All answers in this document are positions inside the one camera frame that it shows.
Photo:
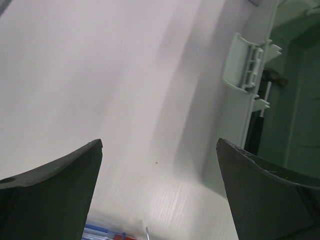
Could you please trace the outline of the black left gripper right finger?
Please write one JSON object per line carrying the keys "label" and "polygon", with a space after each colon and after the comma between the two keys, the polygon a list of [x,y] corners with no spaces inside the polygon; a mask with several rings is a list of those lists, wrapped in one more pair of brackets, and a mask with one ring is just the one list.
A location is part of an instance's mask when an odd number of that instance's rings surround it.
{"label": "black left gripper right finger", "polygon": [[320,180],[219,138],[218,164],[240,240],[318,240]]}

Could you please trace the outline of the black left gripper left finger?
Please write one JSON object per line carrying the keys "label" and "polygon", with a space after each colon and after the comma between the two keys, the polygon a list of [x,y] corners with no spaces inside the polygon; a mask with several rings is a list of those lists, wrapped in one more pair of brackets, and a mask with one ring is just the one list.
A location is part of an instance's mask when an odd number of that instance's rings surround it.
{"label": "black left gripper left finger", "polygon": [[103,158],[95,139],[0,181],[2,240],[80,240]]}

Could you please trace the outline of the small black claw hammer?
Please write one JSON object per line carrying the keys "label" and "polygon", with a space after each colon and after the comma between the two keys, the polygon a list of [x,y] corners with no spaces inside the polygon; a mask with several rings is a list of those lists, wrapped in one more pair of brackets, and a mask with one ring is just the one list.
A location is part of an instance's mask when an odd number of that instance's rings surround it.
{"label": "small black claw hammer", "polygon": [[258,154],[262,138],[262,131],[264,127],[265,110],[270,107],[268,100],[272,86],[276,86],[281,89],[285,88],[288,85],[288,82],[289,81],[286,78],[281,77],[280,74],[274,69],[265,68],[263,70],[257,97],[254,100],[258,103],[267,103],[268,107],[257,109],[256,111],[253,111],[251,114],[246,141],[244,145],[244,149],[247,152],[253,155]]}

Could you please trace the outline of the green plastic tool box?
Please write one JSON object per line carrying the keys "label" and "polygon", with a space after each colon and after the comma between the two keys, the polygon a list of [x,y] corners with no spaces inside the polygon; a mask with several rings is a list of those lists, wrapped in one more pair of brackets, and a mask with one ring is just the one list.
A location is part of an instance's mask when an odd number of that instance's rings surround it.
{"label": "green plastic tool box", "polygon": [[[256,156],[287,169],[320,175],[320,3],[254,0],[222,66],[225,97],[213,140],[245,149],[251,115],[268,107]],[[288,80],[255,102],[263,70]]]}

